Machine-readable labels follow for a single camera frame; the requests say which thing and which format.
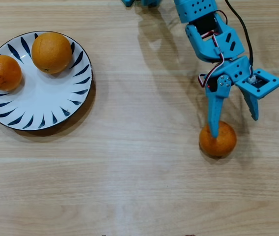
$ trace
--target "plate rim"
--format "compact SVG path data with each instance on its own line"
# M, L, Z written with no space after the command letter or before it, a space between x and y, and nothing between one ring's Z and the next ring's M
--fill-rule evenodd
M5 42L3 45L1 45L0 48L3 47L4 45L6 45L8 42L10 42L11 40L13 40L13 39L15 39L15 38L21 37L21 36L23 36L23 35L25 35L25 34L29 34L29 33L38 33L38 32L52 32L52 33L59 33L59 34L62 34L63 36L66 36L66 37L72 39L74 42L76 42L76 43L82 48L82 50L85 52L85 54L87 55L88 60L89 60L89 62L90 62L90 69L91 69L90 88L91 88L91 84L93 83L93 70L92 70L92 63L91 63L91 60L90 60L90 58L89 58L87 52L86 52L85 49L81 46L81 44L79 44L75 39L73 39L73 38L71 38L71 37L69 37L69 36L67 36L67 35L65 35L65 34L63 34L63 33L56 32L56 31L48 31L48 30L36 30L36 31L31 31L31 32L27 32L27 33L23 33L23 34L21 34L21 35L18 35L18 36L14 37L14 38L11 38L11 39L8 40L7 42ZM68 117L66 117L63 121L59 122L58 124L54 124L54 125L52 125L52 126L49 126L49 127L43 128L43 129L32 129L32 130L23 130L23 129L14 128L14 127L8 126L8 125L6 125L6 124L3 124L3 123L1 123L1 122L0 122L0 124L1 124L1 125L4 125L4 126L7 127L7 128L13 129L13 130L25 131L25 132L34 132L34 131L39 131L39 130L46 130L46 129L52 128L52 127L54 127L54 126L58 126L59 124L62 124L63 122L65 122L66 120L68 120L71 116L73 116L73 115L84 105L84 103L86 102L86 100L87 100L87 98L88 98L88 95L89 95L89 92L90 92L90 88L89 88L89 90L88 90L88 92L87 92L87 95L86 95L85 100L82 102L82 104L80 105L80 107L79 107L75 112L73 112L71 115L69 115Z

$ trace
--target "plate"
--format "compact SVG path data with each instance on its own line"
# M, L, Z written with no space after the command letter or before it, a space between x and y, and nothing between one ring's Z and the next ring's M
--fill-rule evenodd
M0 123L17 130L40 130L72 116L86 101L92 82L92 66L85 50L64 35L72 48L72 61L59 74L40 71L32 62L31 48L36 31L17 36L0 47L0 55L14 58L23 80L14 91L0 90Z

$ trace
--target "wood grain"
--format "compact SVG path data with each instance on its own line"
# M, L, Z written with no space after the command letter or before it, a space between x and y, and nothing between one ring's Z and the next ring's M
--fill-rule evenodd
M232 0L254 66L279 76L279 1ZM243 30L223 0L247 49ZM59 31L90 56L85 105L46 131L0 125L0 236L278 236L279 89L251 119L234 88L222 119L236 150L214 160L198 146L207 100L200 62L172 0L0 0L0 46Z

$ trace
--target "orange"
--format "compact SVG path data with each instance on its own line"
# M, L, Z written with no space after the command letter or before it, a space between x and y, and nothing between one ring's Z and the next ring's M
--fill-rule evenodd
M230 154L237 144L237 136L233 128L227 123L219 122L219 135L215 139L206 125L200 135L199 144L211 156L222 157Z
M0 90L10 91L18 87L22 71L18 63L9 56L0 56Z
M72 59L69 41L59 33L38 36L31 49L32 61L39 70L56 74L64 70Z

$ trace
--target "blue robotic arm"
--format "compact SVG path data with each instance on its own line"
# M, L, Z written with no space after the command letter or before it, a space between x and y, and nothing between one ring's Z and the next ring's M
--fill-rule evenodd
M134 2L122 1L127 6ZM141 3L144 6L154 6L160 0L141 0ZM242 92L252 118L258 120L258 100L279 87L279 78L262 69L253 70L251 52L250 59L240 56L244 47L236 31L220 17L215 0L174 0L174 3L181 22L188 23L185 31L196 56L205 62L219 63L204 75L204 82L199 77L209 100L208 122L213 137L219 135L223 101L229 97L233 85Z

